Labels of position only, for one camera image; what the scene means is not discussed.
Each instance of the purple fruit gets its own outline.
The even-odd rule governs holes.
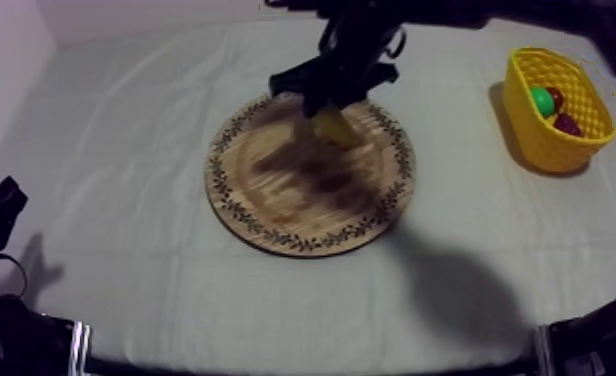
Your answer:
[[[553,124],[553,126],[558,130],[571,134],[572,136],[582,136],[579,126],[576,124],[574,119],[567,114],[558,115],[558,118],[555,119],[555,124]]]

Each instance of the red fruit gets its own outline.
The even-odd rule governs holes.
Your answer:
[[[546,91],[553,97],[553,108],[555,112],[560,111],[560,107],[565,103],[565,97],[562,95],[562,92],[554,87],[547,87]]]
[[[558,118],[555,119],[555,124],[553,124],[553,126],[567,134],[571,134],[572,136],[582,136],[579,126],[576,124],[574,119],[567,114],[558,115]]]

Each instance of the yellow object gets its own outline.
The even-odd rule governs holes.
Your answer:
[[[530,87],[556,87],[565,97],[560,113],[577,122],[583,137],[553,127],[557,114],[544,119]],[[511,52],[504,81],[504,107],[523,156],[549,172],[569,172],[584,165],[616,136],[609,111],[583,69],[554,52],[522,48]]]
[[[359,137],[334,105],[328,105],[311,118],[318,134],[339,146],[350,149],[359,145]]]

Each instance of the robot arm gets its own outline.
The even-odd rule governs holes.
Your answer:
[[[312,117],[329,103],[344,108],[367,92],[398,77],[394,59],[405,42],[403,23],[482,28],[490,17],[542,24],[583,34],[595,42],[616,72],[616,0],[265,0],[269,7],[313,11],[328,20],[319,55],[271,76],[272,95],[304,96],[304,115]],[[388,45],[395,34],[401,41]]]

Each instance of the wooden plate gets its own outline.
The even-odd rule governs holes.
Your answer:
[[[413,193],[411,144],[376,104],[343,115],[362,138],[348,151],[316,134],[297,96],[262,96],[234,114],[205,170],[224,225],[262,250],[302,258],[348,252],[390,226]]]

